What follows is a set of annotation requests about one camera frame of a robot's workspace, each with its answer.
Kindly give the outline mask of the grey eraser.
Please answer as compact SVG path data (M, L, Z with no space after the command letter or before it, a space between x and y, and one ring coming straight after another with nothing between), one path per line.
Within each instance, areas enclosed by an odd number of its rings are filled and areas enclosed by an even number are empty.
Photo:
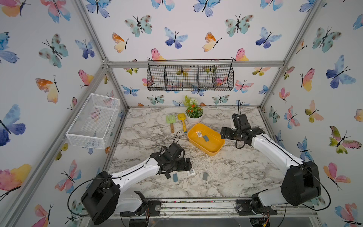
M203 173L202 180L207 181L209 174L207 172Z

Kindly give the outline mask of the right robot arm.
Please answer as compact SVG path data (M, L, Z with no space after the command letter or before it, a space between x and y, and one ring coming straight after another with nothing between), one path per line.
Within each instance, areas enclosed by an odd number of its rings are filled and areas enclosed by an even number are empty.
M314 162L305 162L292 155L261 128L252 128L245 114L233 114L232 125L221 129L221 139L243 141L263 153L284 175L281 186L252 195L251 212L265 213L280 204L299 206L321 195L319 170Z

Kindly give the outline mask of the yellow plastic storage box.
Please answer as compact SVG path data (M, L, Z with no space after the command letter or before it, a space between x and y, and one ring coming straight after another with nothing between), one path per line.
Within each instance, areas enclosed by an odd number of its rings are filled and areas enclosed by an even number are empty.
M189 142L209 156L215 156L224 146L225 139L204 124L194 125L187 134Z

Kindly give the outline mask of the white eraser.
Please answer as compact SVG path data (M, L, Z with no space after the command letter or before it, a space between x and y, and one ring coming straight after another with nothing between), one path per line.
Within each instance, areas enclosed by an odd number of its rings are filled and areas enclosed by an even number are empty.
M193 175L196 175L195 171L194 170L190 170L188 171L188 175L189 176L193 176Z
M182 188L183 189L187 189L188 188L188 180L184 180L183 181Z
M200 138L200 137L203 137L203 135L202 135L202 132L201 131L197 131L196 132L197 133L197 136Z

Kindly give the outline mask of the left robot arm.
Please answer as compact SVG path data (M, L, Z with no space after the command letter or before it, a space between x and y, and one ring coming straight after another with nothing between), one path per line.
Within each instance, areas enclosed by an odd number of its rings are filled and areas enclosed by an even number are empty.
M173 172L191 169L192 162L185 157L185 150L173 142L127 170L112 174L101 172L91 181L81 202L96 226L114 213L143 216L149 211L148 200L140 191L129 191L131 187L152 176L165 175L170 178Z

